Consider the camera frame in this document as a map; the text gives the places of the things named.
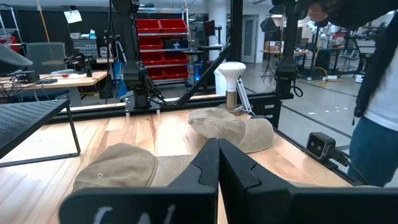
person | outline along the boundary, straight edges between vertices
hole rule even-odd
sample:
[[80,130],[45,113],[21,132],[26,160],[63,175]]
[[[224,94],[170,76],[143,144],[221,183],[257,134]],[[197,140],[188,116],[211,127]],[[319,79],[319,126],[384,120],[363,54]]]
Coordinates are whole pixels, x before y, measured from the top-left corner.
[[[396,0],[326,0],[327,14],[319,3],[310,5],[313,21],[329,20],[332,24],[355,29],[390,11],[398,9]],[[349,147],[352,165],[369,185],[383,187],[392,180],[398,168],[398,16],[390,24],[377,46],[359,89],[354,109],[361,118]],[[348,169],[348,175],[361,181],[361,176]]]

workbench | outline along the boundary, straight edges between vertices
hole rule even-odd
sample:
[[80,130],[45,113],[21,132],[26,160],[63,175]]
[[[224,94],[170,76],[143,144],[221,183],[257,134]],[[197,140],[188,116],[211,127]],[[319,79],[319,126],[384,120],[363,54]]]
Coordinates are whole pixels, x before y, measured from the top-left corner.
[[[274,60],[275,60],[276,57],[279,58],[280,56],[282,56],[283,52],[281,52],[279,50],[260,50],[260,52],[265,53],[265,54],[269,54],[270,59],[269,59],[269,62],[268,62],[267,68],[266,68],[266,72],[268,71],[268,69],[270,69],[271,72],[273,74],[275,74],[275,70],[277,68],[277,65],[278,65],[279,61],[275,62]],[[309,50],[305,50],[305,51],[301,51],[301,52],[295,51],[294,52],[294,56],[304,55],[304,58],[305,58],[307,56],[307,54],[309,54],[310,52],[311,51],[309,51]]]
[[[108,62],[108,59],[107,58],[103,58],[103,57],[95,58],[95,60],[97,61],[97,63],[107,63]],[[114,59],[112,57],[109,58],[109,62],[113,63]]]
[[[206,139],[188,124],[189,112],[74,122],[81,147],[79,157],[0,168],[0,223],[58,223],[59,206],[72,191],[76,175],[113,144],[125,142],[156,156],[196,154]],[[249,119],[249,115],[240,118]],[[51,124],[41,127],[0,162],[75,150],[69,124]],[[249,155],[286,180],[328,187],[350,186],[277,133],[271,148]],[[221,193],[219,197],[218,223],[226,223]]]
[[[97,84],[102,79],[106,78],[106,72],[93,72],[92,77],[83,77],[83,78],[63,78],[61,75],[40,75],[41,80],[49,80],[49,79],[57,79],[58,82],[51,84],[43,84],[42,85],[33,85],[30,84],[21,84],[21,88],[25,88],[25,90],[41,90],[42,88],[46,89],[58,89],[58,90],[68,90],[70,102],[72,106],[81,106],[81,98],[80,93],[78,91],[78,87],[81,86],[93,86]],[[0,78],[0,89],[1,84],[4,84],[4,88],[7,88],[9,91],[12,86],[10,81],[10,77],[1,77]]]

white sign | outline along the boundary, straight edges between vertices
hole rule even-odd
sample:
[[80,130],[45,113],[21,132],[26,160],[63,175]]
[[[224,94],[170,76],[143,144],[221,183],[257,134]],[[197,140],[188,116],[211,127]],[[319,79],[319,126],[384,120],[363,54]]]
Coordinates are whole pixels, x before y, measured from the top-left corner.
[[63,12],[69,24],[82,21],[79,10]]

blue jeans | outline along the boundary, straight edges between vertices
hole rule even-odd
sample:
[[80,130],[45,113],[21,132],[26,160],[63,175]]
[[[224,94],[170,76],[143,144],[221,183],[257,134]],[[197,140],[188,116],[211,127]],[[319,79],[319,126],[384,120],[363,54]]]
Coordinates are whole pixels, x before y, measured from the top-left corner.
[[[349,154],[352,165],[369,185],[383,187],[398,168],[398,131],[362,117],[354,130]],[[362,180],[352,168],[348,169],[348,175]]]

red storage bin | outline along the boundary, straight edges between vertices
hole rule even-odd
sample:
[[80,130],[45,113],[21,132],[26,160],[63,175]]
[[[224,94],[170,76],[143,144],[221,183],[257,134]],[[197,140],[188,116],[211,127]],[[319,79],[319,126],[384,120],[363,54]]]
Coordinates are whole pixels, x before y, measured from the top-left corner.
[[148,68],[148,76],[152,80],[164,79],[164,71],[162,68]]
[[161,19],[159,22],[163,33],[187,32],[187,25],[182,19]]
[[157,19],[137,19],[138,33],[159,33],[160,24]]
[[165,78],[173,79],[173,78],[188,78],[189,73],[186,66],[177,66],[177,67],[166,67],[164,68]]
[[140,50],[159,50],[163,49],[163,41],[161,38],[140,38]]
[[165,65],[188,63],[188,55],[182,52],[166,52],[162,57]]
[[142,63],[148,65],[163,65],[163,54],[141,54]]
[[[10,44],[18,44],[18,43],[17,43],[17,40],[15,39],[14,36],[10,36],[9,39],[10,39],[10,40],[9,40],[9,43],[10,43]],[[6,42],[7,42],[7,40],[0,39],[0,44],[5,44]],[[17,53],[19,53],[19,50],[21,49],[20,46],[11,46],[10,48],[11,48],[13,51],[17,52]]]

